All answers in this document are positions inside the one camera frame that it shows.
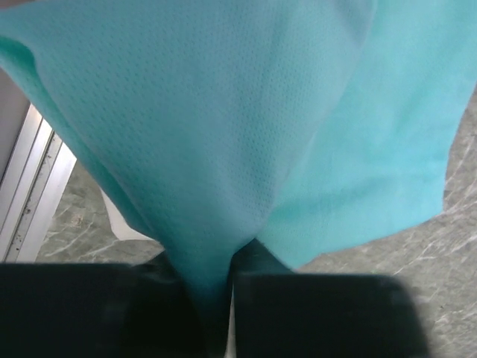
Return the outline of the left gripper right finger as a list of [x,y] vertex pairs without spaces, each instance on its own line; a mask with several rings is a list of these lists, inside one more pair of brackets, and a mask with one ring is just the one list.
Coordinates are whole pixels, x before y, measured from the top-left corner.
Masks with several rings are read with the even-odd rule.
[[237,357],[431,357],[407,287],[379,274],[301,274],[258,240],[233,255]]

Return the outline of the teal t shirt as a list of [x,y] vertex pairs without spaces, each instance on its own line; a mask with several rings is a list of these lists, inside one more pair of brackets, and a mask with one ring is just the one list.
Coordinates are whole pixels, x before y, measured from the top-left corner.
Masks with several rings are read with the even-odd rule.
[[296,268],[441,211],[476,3],[35,1],[1,67],[224,330],[250,240]]

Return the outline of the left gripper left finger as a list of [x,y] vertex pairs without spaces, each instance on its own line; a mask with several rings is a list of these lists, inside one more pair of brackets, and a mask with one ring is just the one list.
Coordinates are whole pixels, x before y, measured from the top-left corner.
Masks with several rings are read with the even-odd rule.
[[160,254],[140,264],[1,265],[3,357],[203,357],[197,314]]

